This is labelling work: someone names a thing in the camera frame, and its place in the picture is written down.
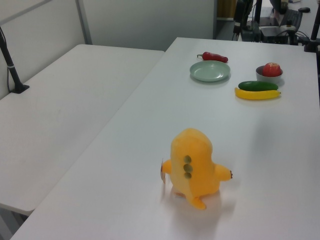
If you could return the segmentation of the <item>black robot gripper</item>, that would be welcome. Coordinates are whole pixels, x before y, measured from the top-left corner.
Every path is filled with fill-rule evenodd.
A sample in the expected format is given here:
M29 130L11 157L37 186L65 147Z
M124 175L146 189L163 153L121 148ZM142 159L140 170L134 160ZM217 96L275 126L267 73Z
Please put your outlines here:
M250 2L249 1L237 1L235 12L234 12L234 27L233 32L235 34L239 34L239 27L243 26L247 23L249 10L250 8ZM241 32L245 33L247 32L247 26L243 26L241 28Z

